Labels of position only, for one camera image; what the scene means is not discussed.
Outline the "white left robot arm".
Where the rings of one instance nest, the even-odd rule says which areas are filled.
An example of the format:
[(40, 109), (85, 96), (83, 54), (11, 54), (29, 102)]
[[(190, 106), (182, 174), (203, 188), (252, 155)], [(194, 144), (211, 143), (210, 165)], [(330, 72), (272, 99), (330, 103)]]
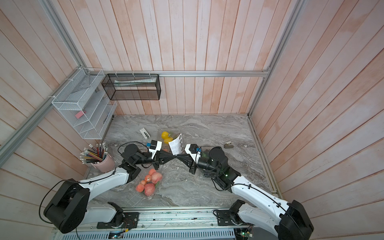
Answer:
[(58, 182), (56, 194), (44, 210), (39, 210), (40, 219), (54, 225), (63, 234), (89, 223), (107, 223), (112, 228), (120, 228), (125, 218), (121, 207), (113, 202), (106, 207), (89, 207), (89, 202), (110, 189), (132, 182), (141, 172), (141, 165), (158, 168), (175, 158), (162, 149), (162, 142), (152, 140), (145, 144), (145, 152), (139, 149), (139, 145), (136, 141), (123, 144), (122, 163), (105, 174), (87, 180)]

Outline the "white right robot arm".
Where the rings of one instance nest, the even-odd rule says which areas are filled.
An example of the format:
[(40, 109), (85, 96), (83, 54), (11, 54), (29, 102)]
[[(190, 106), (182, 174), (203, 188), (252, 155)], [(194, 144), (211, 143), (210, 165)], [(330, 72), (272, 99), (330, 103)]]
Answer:
[(240, 197), (228, 210), (216, 210), (220, 226), (236, 225), (258, 227), (279, 240), (308, 240), (314, 226), (304, 208), (296, 200), (287, 202), (257, 187), (228, 163), (221, 147), (207, 154), (196, 144), (188, 144), (177, 159), (186, 161), (192, 173), (200, 169), (212, 176), (218, 191), (228, 191)]

